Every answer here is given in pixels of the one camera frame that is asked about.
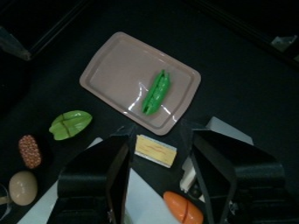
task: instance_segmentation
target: butter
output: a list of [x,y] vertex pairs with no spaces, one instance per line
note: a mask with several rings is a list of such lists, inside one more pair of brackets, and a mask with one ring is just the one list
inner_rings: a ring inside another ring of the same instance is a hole
[[158,164],[171,168],[176,156],[176,148],[148,136],[136,136],[135,154]]

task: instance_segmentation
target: egg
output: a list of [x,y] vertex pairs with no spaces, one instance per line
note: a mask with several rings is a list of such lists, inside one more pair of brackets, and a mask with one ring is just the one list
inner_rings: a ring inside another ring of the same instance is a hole
[[30,205],[38,194],[36,177],[30,171],[19,171],[10,181],[11,199],[19,206]]
[[176,220],[183,224],[202,224],[202,210],[178,193],[166,192],[163,200]]

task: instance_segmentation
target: black table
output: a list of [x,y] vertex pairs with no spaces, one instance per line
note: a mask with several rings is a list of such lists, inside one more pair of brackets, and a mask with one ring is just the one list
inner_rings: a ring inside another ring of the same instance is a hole
[[[2,183],[8,185],[15,173],[26,169],[18,150],[23,135],[38,136],[52,158],[34,171],[39,199],[62,167],[92,140],[132,123],[79,83],[94,54],[115,32],[140,39],[200,72],[200,87],[182,118],[206,125],[217,116],[249,134],[255,146],[283,164],[286,188],[299,201],[299,73],[179,0],[98,1],[32,61],[2,52],[0,75],[14,79],[7,82],[14,101],[2,105]],[[15,89],[18,81],[23,91],[15,96],[22,90]],[[88,111],[94,122],[76,137],[58,142],[48,128],[55,117],[74,109]],[[140,157],[135,157],[134,168],[160,195],[167,190],[179,192],[187,157],[180,122],[166,136],[156,136],[139,125],[136,131],[178,148],[171,169]],[[14,205],[4,223],[16,223],[31,206]]]

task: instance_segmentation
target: toy pea pod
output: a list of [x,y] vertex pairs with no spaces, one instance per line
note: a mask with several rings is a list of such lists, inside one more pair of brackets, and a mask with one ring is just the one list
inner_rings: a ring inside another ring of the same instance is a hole
[[50,128],[54,139],[63,140],[75,137],[87,128],[91,120],[91,114],[82,110],[74,110],[59,115]]
[[151,86],[143,101],[144,114],[151,115],[160,108],[170,86],[170,74],[163,70],[154,79],[154,85]]

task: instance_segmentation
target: green toy vegetable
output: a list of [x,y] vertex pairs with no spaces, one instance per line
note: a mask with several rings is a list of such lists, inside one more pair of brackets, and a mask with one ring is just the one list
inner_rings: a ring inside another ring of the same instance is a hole
[[92,116],[88,112],[74,110],[56,117],[50,132],[55,140],[75,137],[90,125]]
[[154,85],[151,86],[143,101],[143,113],[147,115],[155,113],[160,108],[170,86],[170,74],[163,70],[154,79]]

